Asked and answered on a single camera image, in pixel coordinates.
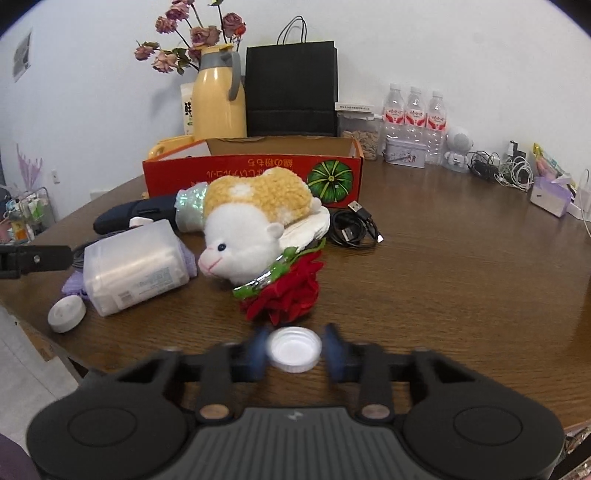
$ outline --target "white bottle cap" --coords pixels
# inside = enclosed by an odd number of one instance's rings
[[[86,306],[77,295],[69,295],[58,301],[47,315],[49,326],[54,332],[72,330],[84,318]]]
[[[292,374],[312,370],[320,359],[321,351],[320,338],[307,328],[281,328],[267,340],[267,355],[271,364]]]

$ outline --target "bag handle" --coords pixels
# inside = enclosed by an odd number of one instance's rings
[[[285,33],[285,35],[283,35],[282,45],[285,45],[287,34],[290,32],[291,27],[293,27],[297,22],[301,22],[300,42],[306,43],[308,41],[308,25],[306,24],[304,17],[302,17],[301,15],[296,15],[294,18],[290,20],[290,22],[285,27],[283,27],[283,30],[281,30],[281,32],[279,33],[279,36],[277,37],[277,45],[279,45],[279,41],[283,33]]]

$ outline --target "purple tissue box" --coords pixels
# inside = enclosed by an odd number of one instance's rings
[[[544,177],[536,177],[530,201],[560,218],[569,207],[571,194],[569,189],[558,183],[552,183]]]

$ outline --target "black clamp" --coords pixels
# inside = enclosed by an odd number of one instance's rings
[[[67,270],[72,261],[73,254],[67,245],[0,245],[0,279]]]

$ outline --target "red rose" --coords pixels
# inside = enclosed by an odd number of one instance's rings
[[[240,307],[246,319],[252,320],[266,313],[273,325],[293,322],[308,313],[318,299],[316,272],[324,264],[314,262],[322,251],[312,252],[298,259],[289,272],[267,285],[256,297],[243,300]]]

